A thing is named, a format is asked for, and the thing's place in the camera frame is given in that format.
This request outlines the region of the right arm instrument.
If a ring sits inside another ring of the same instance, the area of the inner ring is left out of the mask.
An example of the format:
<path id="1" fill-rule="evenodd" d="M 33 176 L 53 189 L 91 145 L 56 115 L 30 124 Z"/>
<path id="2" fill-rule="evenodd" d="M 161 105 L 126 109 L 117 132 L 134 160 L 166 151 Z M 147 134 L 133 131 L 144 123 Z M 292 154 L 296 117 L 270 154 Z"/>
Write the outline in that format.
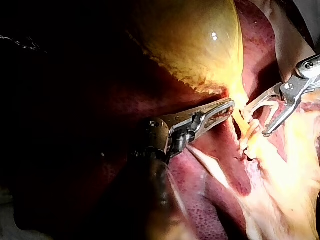
<path id="1" fill-rule="evenodd" d="M 286 106 L 296 107 L 302 95 L 320 87 L 320 55 L 310 56 L 297 63 L 289 80 L 280 87 Z"/>

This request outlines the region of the right arm instrument jaw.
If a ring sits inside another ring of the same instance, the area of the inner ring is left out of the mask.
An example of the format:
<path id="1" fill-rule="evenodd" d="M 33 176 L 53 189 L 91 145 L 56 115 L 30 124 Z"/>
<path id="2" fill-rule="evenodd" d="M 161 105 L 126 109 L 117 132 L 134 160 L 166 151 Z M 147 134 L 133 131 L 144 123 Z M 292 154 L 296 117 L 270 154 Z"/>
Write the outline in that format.
<path id="1" fill-rule="evenodd" d="M 252 102 L 250 102 L 247 106 L 243 108 L 243 114 L 248 115 L 254 113 L 256 109 L 259 108 L 259 104 L 261 104 L 264 101 L 268 101 L 271 98 L 281 99 L 281 85 L 282 83 L 277 83 L 276 85 L 262 93 L 260 96 L 258 96 L 256 99 L 254 99 Z"/>
<path id="2" fill-rule="evenodd" d="M 262 135 L 270 137 L 296 111 L 300 103 L 300 99 L 298 101 L 287 100 L 276 117 L 271 116 L 271 120 L 265 125 Z"/>

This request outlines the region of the left arm instrument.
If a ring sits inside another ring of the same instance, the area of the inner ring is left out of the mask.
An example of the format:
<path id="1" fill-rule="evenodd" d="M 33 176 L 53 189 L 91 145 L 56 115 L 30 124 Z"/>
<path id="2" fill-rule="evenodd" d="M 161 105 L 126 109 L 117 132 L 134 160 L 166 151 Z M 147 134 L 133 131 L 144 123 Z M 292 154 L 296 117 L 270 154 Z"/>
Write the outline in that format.
<path id="1" fill-rule="evenodd" d="M 203 123 L 203 112 L 146 118 L 138 124 L 129 157 L 154 157 L 169 164 L 196 139 Z"/>

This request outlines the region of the left arm instrument jaw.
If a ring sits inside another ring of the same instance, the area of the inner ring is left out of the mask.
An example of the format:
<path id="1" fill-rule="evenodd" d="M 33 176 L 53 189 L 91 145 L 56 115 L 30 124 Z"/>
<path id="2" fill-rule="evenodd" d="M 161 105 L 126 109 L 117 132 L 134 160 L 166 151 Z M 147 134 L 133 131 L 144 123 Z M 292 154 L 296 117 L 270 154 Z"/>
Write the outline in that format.
<path id="1" fill-rule="evenodd" d="M 207 132 L 208 130 L 210 130 L 211 128 L 219 125 L 220 123 L 226 121 L 230 116 L 200 116 L 197 115 L 197 119 L 199 122 L 199 127 L 197 128 L 198 132 Z"/>
<path id="2" fill-rule="evenodd" d="M 204 105 L 197 111 L 199 116 L 229 116 L 233 113 L 235 102 L 230 98 L 223 98 Z"/>

